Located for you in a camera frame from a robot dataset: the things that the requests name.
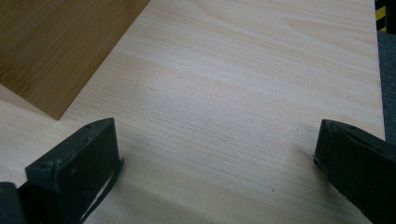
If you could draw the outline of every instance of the brown wooden box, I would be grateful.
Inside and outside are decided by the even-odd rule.
[[[148,2],[0,1],[1,98],[59,119]]]

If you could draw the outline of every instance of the gray carpet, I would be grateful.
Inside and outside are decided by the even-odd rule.
[[[378,32],[386,141],[396,146],[396,35]]]

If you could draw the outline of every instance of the light wood table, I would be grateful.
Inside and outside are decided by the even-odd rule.
[[[151,0],[64,116],[0,102],[0,181],[114,117],[87,223],[368,223],[313,163],[322,119],[384,137],[374,0]]]

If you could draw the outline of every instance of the yellow and black striped tape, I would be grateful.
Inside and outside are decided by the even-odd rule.
[[[385,0],[375,0],[376,30],[387,31],[386,16]]]

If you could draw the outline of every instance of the wood grain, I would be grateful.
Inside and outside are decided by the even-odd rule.
[[[148,1],[2,1],[0,84],[58,119]]]
[[[0,180],[114,117],[88,223],[369,223],[315,167],[322,119],[384,137],[372,0],[152,0],[59,121],[0,102]]]

